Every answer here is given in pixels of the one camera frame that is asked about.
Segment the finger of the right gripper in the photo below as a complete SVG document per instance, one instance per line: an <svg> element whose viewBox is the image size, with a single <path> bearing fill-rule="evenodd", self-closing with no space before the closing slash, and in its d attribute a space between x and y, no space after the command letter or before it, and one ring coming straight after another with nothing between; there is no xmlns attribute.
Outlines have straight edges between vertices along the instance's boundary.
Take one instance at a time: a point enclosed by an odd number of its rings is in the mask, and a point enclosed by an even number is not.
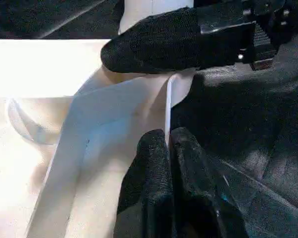
<svg viewBox="0 0 298 238"><path fill-rule="evenodd" d="M139 21L102 48L101 60L119 73L232 65L253 31L240 6L185 7Z"/></svg>

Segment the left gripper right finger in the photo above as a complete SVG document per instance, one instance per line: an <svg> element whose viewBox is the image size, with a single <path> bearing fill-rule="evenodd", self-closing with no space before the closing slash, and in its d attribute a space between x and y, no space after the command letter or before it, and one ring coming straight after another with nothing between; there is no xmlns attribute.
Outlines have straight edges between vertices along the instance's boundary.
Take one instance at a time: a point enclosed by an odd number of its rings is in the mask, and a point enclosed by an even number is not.
<svg viewBox="0 0 298 238"><path fill-rule="evenodd" d="M180 127L170 133L176 221L181 238L246 238L243 215L225 178L195 136Z"/></svg>

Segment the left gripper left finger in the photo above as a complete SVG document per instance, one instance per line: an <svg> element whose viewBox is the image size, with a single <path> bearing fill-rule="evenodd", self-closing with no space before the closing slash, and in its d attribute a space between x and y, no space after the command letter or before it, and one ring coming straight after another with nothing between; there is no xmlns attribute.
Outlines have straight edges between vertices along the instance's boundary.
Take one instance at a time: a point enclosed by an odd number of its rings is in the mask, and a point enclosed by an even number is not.
<svg viewBox="0 0 298 238"><path fill-rule="evenodd" d="M174 202L165 134L144 134L119 194L116 215L118 238L174 237Z"/></svg>

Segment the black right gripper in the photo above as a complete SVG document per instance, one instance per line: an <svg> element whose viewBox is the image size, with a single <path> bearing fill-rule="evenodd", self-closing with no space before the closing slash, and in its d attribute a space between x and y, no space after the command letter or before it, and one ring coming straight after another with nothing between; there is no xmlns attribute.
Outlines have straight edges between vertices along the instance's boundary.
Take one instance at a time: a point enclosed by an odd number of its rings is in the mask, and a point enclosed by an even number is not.
<svg viewBox="0 0 298 238"><path fill-rule="evenodd" d="M268 69L281 45L298 34L298 0L243 0L243 14L253 22L240 61L253 71Z"/></svg>

